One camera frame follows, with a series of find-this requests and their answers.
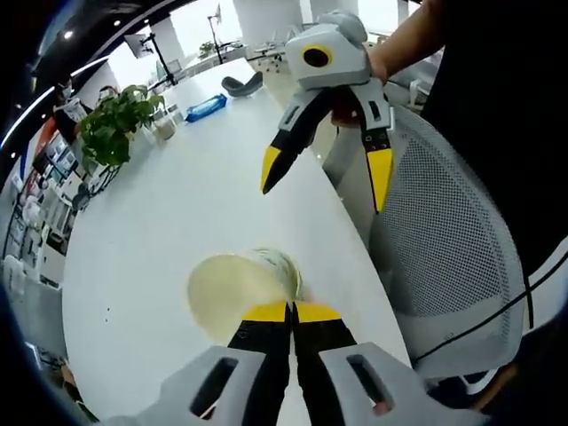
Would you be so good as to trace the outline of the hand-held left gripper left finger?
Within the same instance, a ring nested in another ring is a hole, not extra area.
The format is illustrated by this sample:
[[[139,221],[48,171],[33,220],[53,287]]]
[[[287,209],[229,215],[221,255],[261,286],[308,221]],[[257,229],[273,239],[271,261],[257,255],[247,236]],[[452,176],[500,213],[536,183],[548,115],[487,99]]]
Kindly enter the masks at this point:
[[[285,301],[244,314],[227,346],[214,345],[162,383],[138,414],[105,425],[274,425],[289,378],[291,310]]]

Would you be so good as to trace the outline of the person's right hand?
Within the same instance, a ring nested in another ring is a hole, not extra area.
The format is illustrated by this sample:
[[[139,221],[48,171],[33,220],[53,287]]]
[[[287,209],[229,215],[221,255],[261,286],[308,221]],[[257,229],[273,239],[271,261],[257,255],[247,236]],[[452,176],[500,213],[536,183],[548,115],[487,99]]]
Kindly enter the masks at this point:
[[[382,47],[381,44],[366,45],[366,50],[373,77],[379,79],[385,85],[389,79],[389,71],[383,59]],[[346,97],[338,98],[332,108],[331,122],[340,128],[358,128],[359,116],[355,101]]]

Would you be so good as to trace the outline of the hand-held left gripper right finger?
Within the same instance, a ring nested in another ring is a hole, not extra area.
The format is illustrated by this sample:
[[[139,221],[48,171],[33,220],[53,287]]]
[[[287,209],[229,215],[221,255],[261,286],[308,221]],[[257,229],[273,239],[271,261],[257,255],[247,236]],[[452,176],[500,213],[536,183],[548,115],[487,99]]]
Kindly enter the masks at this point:
[[[487,416],[431,398],[411,368],[374,343],[357,343],[341,315],[296,302],[298,382],[314,425],[484,425]]]

